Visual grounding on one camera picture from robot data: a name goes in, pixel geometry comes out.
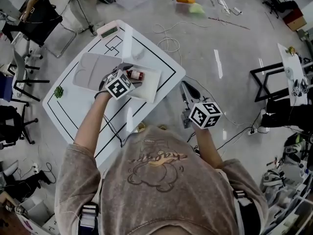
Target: white electronic device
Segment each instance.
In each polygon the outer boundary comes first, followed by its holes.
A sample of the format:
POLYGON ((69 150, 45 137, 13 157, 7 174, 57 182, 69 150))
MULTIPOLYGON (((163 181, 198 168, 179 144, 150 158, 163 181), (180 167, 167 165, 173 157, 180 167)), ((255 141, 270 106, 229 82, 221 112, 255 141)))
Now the white electronic device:
POLYGON ((119 27, 116 21, 107 23, 106 25, 97 29, 97 34, 100 38, 104 39, 112 34, 116 34, 119 31, 119 27))

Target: brown box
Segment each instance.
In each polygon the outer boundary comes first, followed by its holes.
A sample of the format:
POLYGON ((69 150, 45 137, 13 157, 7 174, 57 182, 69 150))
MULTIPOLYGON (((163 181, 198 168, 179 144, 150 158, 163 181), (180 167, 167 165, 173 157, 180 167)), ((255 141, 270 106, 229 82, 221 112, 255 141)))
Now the brown box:
POLYGON ((298 28, 301 28, 302 26, 306 24, 307 22, 304 20, 304 17, 302 16, 288 23, 287 25, 292 31, 296 31, 298 28))

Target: white table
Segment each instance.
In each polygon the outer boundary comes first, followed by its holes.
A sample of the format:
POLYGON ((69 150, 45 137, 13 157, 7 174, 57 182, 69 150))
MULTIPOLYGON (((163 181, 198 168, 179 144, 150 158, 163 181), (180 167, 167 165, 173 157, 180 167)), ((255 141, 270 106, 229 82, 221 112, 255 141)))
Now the white table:
POLYGON ((287 48, 285 48, 284 46, 280 44, 277 44, 277 45, 278 45, 278 49, 279 49, 280 56, 282 59, 281 63, 269 65, 266 67, 262 67, 262 68, 258 68, 258 69, 250 71, 251 75, 254 77, 255 81, 259 85, 259 91, 254 101, 259 102, 259 101, 269 99, 269 98, 276 100, 276 99, 289 96, 291 106, 308 104, 307 94, 302 93, 301 96, 294 96, 292 94, 294 82, 289 80, 285 74, 285 69, 290 68, 293 73, 293 80, 295 81, 296 79, 298 79, 299 83, 302 82, 302 79, 304 78, 304 74, 303 74, 303 70, 302 70, 298 55, 295 54, 294 56, 291 56, 289 53, 286 53, 287 48), (264 81, 261 82, 259 77, 257 76, 257 73, 265 72, 265 71, 270 71, 270 72, 266 73, 264 81), (271 93, 268 89, 268 77, 270 75, 274 75, 274 74, 281 73, 281 72, 284 73, 287 88, 271 93), (261 96, 262 90, 265 90, 266 95, 261 96))
MULTIPOLYGON (((68 143, 73 143, 76 132, 91 107, 96 93, 77 87, 72 83, 75 69, 81 56, 85 52, 92 52, 122 57, 122 52, 124 51, 125 53, 129 49, 129 45, 124 45, 123 41, 126 28, 131 29, 133 32, 131 48, 139 48, 140 46, 143 46, 145 48, 145 54, 144 57, 138 61, 134 60, 132 57, 128 57, 124 58, 124 62, 131 62, 152 69, 161 70, 162 73, 153 104, 128 96, 121 98, 118 101, 114 99, 109 101, 105 115, 110 119, 110 122, 122 140, 129 134, 126 131, 126 116, 128 109, 131 108, 132 110, 135 128, 185 76, 185 70, 154 43, 136 30, 132 29, 123 21, 117 20, 117 22, 120 31, 118 31, 116 35, 104 40, 95 37, 69 64, 43 100, 44 109, 68 143), (64 95, 57 99, 53 96, 53 92, 59 85, 64 89, 64 95)), ((102 120, 101 131, 95 152, 97 165, 100 166, 101 163, 119 147, 119 140, 113 134, 106 122, 102 120)))

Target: concrete floor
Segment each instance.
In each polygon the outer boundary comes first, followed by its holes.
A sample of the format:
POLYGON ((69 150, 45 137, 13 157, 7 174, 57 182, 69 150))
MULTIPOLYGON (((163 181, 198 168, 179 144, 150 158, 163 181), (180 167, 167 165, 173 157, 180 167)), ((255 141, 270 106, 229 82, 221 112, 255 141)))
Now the concrete floor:
MULTIPOLYGON (((181 62, 186 69, 186 74, 198 80, 212 93, 229 120, 237 124, 246 123, 237 126, 223 117, 217 126, 210 129, 217 147, 248 127, 260 110, 265 107, 264 101, 254 102, 257 86, 249 75, 249 71, 259 68, 261 63, 263 66, 267 66, 281 62, 277 43, 287 47, 292 45, 302 57, 309 57, 305 45, 298 39, 297 34, 292 32, 281 18, 276 19, 275 16, 270 15, 269 9, 262 4, 263 0, 225 1, 230 8, 237 7, 243 14, 229 17, 221 12, 221 7, 218 7, 208 16, 219 17, 221 20, 248 29, 232 24, 224 25, 206 17, 199 18, 179 14, 171 0, 150 0, 130 12, 117 4, 97 5, 98 12, 106 22, 121 19, 155 44, 164 36, 153 33, 153 29, 160 30, 155 24, 170 28, 180 21, 186 21, 210 26, 201 28, 189 23, 180 23, 167 34, 180 43, 181 62), (215 50, 219 53, 222 77, 218 70, 215 50)), ((58 10, 62 11, 66 1, 58 4, 62 5, 58 6, 58 10)), ((72 28, 78 27, 69 9, 65 12, 64 18, 64 24, 70 25, 72 28)), ((47 41, 47 46, 51 49, 59 49, 65 43, 66 37, 69 35, 62 29, 55 30, 47 41)), ((90 32, 79 34, 60 59, 56 59, 50 53, 42 50, 44 59, 36 61, 36 65, 41 67, 36 77, 49 79, 50 84, 36 85, 33 93, 43 99, 71 60, 91 40, 90 32)), ((173 43, 170 43, 170 48, 175 49, 173 43)), ((178 63, 180 62, 177 52, 169 55, 178 63)), ((202 95, 210 96, 194 81, 188 78, 186 81, 190 81, 201 91, 202 95)), ((284 77, 277 76, 271 78, 269 83, 272 84, 271 88, 277 90, 285 88, 287 81, 284 77)), ((182 127, 180 114, 183 108, 179 87, 176 86, 147 116, 145 122, 155 125, 167 124, 170 129, 188 139, 193 130, 185 130, 182 127)), ((27 109, 27 119, 33 118, 39 119, 39 123, 29 126, 30 135, 36 144, 29 145, 25 141, 19 141, 13 148, 0 151, 0 158, 6 160, 6 164, 19 160, 22 175, 29 170, 33 162, 38 162, 44 170, 46 170, 45 163, 50 162, 53 173, 57 175, 67 144, 47 116, 41 103, 34 102, 27 109)), ((219 152, 224 160, 239 159, 254 180, 259 183, 262 174, 267 169, 266 163, 272 161, 275 155, 282 154, 284 141, 291 134, 291 130, 287 128, 275 128, 271 129, 268 134, 253 136, 244 133, 242 137, 238 136, 239 141, 237 141, 238 138, 234 139, 219 152)), ((196 145, 196 139, 192 138, 190 144, 196 145)), ((43 186, 41 190, 35 192, 35 195, 44 199, 49 209, 53 211, 55 185, 44 184, 43 186)))

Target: bottle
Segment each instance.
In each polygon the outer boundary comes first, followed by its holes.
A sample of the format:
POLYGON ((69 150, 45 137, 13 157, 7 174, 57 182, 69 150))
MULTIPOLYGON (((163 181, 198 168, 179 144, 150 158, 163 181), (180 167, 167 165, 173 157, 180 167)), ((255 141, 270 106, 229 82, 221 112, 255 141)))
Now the bottle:
POLYGON ((136 71, 136 70, 127 70, 126 72, 127 72, 127 76, 129 78, 133 78, 133 79, 136 79, 139 81, 141 81, 143 79, 143 75, 144 75, 143 72, 136 71))

